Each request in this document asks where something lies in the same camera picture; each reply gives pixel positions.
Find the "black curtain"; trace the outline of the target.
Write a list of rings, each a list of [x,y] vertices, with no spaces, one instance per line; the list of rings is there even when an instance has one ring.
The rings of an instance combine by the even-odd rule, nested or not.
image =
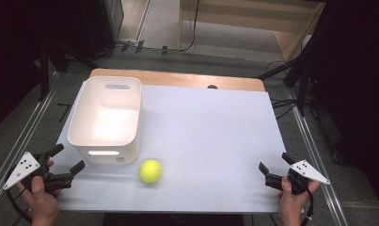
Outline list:
[[[312,52],[315,94],[338,127],[334,147],[379,199],[379,0],[328,0]]]

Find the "person's right hand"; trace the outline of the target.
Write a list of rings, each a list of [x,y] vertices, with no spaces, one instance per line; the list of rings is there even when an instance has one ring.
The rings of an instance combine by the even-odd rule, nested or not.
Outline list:
[[[280,192],[279,201],[279,218],[300,218],[301,211],[305,206],[309,194],[303,192],[299,195],[292,194],[292,183],[289,181],[287,176],[284,176],[281,180],[282,191]]]

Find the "person's left hand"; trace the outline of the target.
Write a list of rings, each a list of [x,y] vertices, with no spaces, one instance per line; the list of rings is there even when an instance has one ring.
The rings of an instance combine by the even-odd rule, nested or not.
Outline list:
[[[55,197],[45,191],[45,185],[41,176],[35,176],[31,182],[31,191],[25,190],[21,183],[17,184],[23,198],[32,212],[34,218],[57,219],[59,204]]]

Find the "yellow tennis ball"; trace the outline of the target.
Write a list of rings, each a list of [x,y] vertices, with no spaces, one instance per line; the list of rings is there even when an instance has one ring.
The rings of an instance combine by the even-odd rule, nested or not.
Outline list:
[[[162,175],[161,164],[153,159],[144,161],[139,169],[140,179],[148,184],[157,182]]]

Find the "white table mat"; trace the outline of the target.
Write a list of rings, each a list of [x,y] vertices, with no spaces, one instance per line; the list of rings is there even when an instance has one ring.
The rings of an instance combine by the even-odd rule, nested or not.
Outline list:
[[[65,211],[274,213],[276,190],[262,162],[284,175],[285,146],[265,92],[184,87],[142,88],[141,144],[131,164],[87,163],[59,198]],[[156,160],[161,178],[139,177]]]

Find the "wooden table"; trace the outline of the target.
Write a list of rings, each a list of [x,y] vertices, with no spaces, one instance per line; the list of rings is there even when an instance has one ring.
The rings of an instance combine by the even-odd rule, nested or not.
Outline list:
[[[263,82],[256,78],[115,69],[95,69],[90,73],[90,77],[94,76],[134,77],[145,85],[265,91]]]

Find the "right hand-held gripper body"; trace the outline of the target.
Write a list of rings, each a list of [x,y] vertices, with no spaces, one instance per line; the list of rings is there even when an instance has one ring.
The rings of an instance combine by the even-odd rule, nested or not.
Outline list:
[[[319,171],[309,164],[307,160],[295,162],[294,160],[287,160],[290,168],[288,171],[288,179],[292,184],[292,194],[299,195],[306,192],[308,189],[308,182],[310,180],[329,185],[330,181],[324,177]],[[264,168],[265,184],[269,187],[282,191],[282,177],[270,173],[267,168]]]

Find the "black tripod stand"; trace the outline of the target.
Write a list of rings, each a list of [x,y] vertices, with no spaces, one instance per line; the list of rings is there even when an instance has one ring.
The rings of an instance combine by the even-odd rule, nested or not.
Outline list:
[[[298,94],[294,103],[296,104],[296,107],[302,117],[305,116],[304,105],[306,104],[305,98],[306,98],[306,89],[307,89],[308,75],[309,75],[308,56],[312,50],[313,45],[315,44],[315,41],[318,38],[319,38],[319,31],[318,30],[313,31],[313,34],[311,35],[311,38],[309,39],[308,43],[303,47],[303,49],[295,58],[289,60],[288,62],[284,63],[281,66],[278,66],[272,69],[269,72],[263,73],[258,76],[258,79],[260,79],[261,81],[264,81],[272,77],[273,75],[276,75],[278,73],[285,71],[286,69],[289,69],[290,71],[284,79],[284,85],[287,88],[293,87],[297,81],[300,81]]]

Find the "dark cabinet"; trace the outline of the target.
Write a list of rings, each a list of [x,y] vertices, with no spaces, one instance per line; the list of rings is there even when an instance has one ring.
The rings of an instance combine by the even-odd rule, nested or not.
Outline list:
[[[34,59],[55,40],[97,58],[115,48],[123,19],[121,0],[0,0],[0,52],[14,47]]]

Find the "black metal stand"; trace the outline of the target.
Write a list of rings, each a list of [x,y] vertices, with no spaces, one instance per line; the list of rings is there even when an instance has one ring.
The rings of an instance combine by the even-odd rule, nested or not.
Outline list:
[[[49,65],[48,65],[47,42],[40,46],[39,52],[39,75],[40,75],[40,95],[39,101],[42,102],[49,92]]]

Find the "light wooden furniture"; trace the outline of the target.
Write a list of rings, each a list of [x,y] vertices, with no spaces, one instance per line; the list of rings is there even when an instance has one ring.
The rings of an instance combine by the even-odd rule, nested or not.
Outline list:
[[[271,30],[288,62],[313,34],[324,6],[318,0],[179,0],[179,35],[182,22],[194,20]]]

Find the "white plastic bin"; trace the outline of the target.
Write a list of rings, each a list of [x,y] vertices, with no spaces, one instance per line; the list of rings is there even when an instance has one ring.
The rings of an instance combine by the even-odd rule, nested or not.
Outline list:
[[[132,163],[139,156],[142,83],[134,77],[94,76],[82,86],[68,141],[94,164]]]

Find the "metal floor rail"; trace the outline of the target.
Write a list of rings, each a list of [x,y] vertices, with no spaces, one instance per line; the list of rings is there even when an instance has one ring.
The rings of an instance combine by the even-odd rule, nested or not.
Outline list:
[[[7,177],[8,170],[27,147],[64,76],[65,73],[53,72],[50,75],[50,91],[42,101],[34,97],[35,94],[39,93],[39,89],[34,88],[1,123],[0,196],[3,192],[4,180]]]
[[[313,167],[315,167],[322,175],[329,179],[330,176],[328,175],[319,150],[309,130],[307,119],[301,115],[299,106],[300,104],[294,104],[292,110],[299,131],[305,142],[309,161]],[[333,219],[334,226],[349,226],[348,220],[341,206],[340,199],[338,198],[332,182],[330,185],[322,185],[322,192],[324,194],[324,199],[329,209],[330,215]]]

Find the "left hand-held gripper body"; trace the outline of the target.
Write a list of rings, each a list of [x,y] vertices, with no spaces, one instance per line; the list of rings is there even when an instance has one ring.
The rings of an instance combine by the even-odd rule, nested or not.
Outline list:
[[[74,178],[73,174],[71,172],[62,174],[51,173],[48,166],[50,157],[47,153],[32,154],[25,152],[5,181],[3,189],[8,190],[17,183],[21,183],[26,189],[31,191],[31,182],[35,176],[42,178],[46,192],[70,188]]]

